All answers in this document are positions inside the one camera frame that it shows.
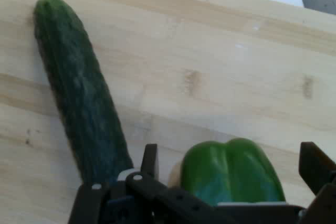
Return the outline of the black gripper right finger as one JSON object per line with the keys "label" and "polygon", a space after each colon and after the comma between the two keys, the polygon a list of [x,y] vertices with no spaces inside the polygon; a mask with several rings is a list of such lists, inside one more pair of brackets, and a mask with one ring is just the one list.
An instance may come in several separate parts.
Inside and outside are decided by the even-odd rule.
{"label": "black gripper right finger", "polygon": [[335,223],[335,162],[315,143],[300,145],[299,174],[315,198],[300,223]]}

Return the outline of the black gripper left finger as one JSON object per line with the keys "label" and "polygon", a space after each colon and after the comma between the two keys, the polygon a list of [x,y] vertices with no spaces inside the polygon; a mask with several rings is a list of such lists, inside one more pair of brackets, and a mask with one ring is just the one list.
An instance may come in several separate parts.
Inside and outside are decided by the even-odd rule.
{"label": "black gripper left finger", "polygon": [[158,149],[145,147],[141,169],[99,189],[81,185],[69,223],[236,223],[188,192],[158,181]]}

